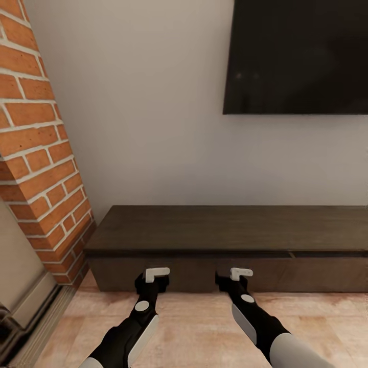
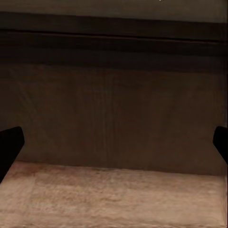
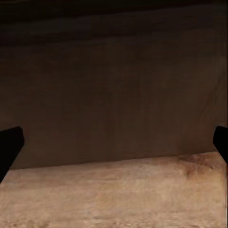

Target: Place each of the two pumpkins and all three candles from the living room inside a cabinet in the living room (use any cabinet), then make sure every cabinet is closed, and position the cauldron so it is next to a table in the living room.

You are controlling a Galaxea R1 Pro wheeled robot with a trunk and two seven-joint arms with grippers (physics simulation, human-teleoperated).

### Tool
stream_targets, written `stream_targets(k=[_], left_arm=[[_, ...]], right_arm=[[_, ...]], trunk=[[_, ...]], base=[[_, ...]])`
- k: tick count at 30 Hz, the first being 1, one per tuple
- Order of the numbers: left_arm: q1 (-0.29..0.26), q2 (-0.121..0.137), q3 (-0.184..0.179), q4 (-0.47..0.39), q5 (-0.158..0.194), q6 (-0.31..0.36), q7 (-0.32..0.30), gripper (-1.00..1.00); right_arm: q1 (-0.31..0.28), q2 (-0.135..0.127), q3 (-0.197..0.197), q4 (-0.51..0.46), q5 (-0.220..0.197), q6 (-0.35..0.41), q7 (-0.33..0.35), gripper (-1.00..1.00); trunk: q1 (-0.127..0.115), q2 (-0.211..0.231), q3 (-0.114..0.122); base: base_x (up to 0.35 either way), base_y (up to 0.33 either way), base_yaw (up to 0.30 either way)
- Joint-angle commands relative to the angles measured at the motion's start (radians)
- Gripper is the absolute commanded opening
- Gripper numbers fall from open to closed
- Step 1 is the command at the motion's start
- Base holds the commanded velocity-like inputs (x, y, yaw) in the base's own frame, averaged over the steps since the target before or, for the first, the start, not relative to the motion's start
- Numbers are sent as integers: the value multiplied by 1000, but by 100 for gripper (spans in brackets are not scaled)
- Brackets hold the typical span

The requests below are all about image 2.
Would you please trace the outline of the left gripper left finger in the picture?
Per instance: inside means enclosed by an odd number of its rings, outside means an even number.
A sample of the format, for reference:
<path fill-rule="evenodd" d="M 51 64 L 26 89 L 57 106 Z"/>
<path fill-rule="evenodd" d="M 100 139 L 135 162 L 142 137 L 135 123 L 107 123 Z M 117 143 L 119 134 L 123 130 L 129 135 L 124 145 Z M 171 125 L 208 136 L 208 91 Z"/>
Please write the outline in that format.
<path fill-rule="evenodd" d="M 0 183 L 25 144 L 20 126 L 0 132 Z"/>

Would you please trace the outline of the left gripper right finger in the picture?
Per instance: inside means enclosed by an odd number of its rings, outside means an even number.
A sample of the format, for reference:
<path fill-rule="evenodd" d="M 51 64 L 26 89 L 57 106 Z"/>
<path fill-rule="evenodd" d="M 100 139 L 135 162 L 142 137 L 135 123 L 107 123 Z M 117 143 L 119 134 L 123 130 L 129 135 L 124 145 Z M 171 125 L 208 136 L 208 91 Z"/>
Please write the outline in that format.
<path fill-rule="evenodd" d="M 217 126 L 213 143 L 228 164 L 228 128 Z"/>

